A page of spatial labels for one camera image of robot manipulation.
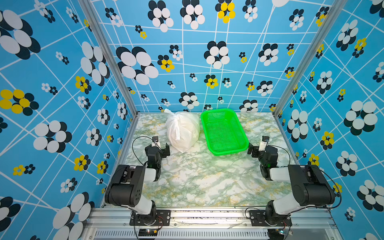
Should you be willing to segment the white plastic bag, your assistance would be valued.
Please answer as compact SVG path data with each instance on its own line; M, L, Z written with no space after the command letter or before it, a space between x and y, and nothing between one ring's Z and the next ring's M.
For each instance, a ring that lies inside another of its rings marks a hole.
M168 140L179 152L187 152L199 139L201 128L198 116L189 112L173 113L168 109L164 113L168 115Z

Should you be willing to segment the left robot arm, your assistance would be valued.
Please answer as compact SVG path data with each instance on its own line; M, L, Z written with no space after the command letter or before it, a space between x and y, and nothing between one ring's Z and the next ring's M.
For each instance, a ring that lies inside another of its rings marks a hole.
M134 223L154 224L157 207L143 195L144 183L157 182L161 176L162 160L170 155L170 146L160 149L157 144L145 148L148 161L144 166L118 165L105 192L106 204L132 211Z

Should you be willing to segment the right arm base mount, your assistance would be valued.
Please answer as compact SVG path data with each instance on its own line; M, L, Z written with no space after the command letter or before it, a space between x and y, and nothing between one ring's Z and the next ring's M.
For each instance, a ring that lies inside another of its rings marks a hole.
M278 215L264 210L250 210L248 213L253 227L291 227L292 219L288 215Z

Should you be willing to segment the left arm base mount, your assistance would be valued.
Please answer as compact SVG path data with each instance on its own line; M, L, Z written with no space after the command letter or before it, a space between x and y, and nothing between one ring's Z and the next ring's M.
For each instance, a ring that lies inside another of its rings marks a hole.
M135 212L131 213L130 226L169 226L171 220L170 210L156 210L149 215L139 215Z

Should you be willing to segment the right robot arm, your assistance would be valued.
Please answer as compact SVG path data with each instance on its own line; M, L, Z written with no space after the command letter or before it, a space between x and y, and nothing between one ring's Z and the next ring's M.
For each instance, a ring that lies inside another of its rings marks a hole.
M316 165L288 165L278 167L278 149L273 146L249 144L248 154L260 162L261 174L267 181L287 182L292 192L271 200L265 208L265 221L277 225L287 220L292 213L304 208L325 208L335 202L335 193Z

